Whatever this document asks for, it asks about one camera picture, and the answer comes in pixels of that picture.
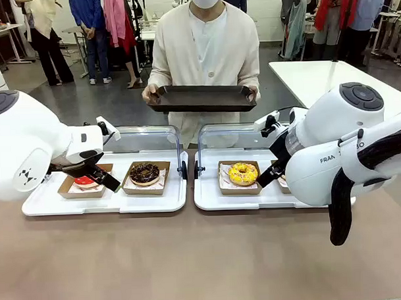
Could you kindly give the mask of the person's right hand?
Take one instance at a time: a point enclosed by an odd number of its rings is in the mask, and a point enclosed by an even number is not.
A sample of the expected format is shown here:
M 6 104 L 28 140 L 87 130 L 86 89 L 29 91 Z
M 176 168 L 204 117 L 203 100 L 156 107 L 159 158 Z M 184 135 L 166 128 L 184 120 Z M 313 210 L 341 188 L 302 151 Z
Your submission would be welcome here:
M 159 87 L 156 84 L 150 84 L 144 88 L 142 98 L 147 105 L 156 105 L 160 102 L 158 90 Z

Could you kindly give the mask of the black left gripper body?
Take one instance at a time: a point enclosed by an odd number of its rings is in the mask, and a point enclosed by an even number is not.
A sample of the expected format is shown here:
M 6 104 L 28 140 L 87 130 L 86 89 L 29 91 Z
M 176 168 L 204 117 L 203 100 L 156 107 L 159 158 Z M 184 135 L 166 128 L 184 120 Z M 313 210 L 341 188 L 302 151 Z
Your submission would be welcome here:
M 84 159 L 82 162 L 78 162 L 77 164 L 50 164 L 49 173 L 64 172 L 71 177 L 102 176 L 105 172 L 96 165 L 102 156 L 104 156 L 103 152 Z

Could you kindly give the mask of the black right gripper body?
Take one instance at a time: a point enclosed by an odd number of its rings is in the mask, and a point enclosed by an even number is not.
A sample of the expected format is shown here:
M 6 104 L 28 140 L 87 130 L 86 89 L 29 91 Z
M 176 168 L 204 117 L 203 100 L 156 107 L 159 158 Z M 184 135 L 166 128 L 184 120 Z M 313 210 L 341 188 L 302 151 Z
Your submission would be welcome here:
M 287 135 L 288 131 L 285 130 L 269 147 L 270 152 L 272 152 L 277 158 L 277 160 L 273 163 L 273 166 L 278 169 L 285 169 L 287 162 L 291 158 L 291 154 L 288 152 L 285 145 Z

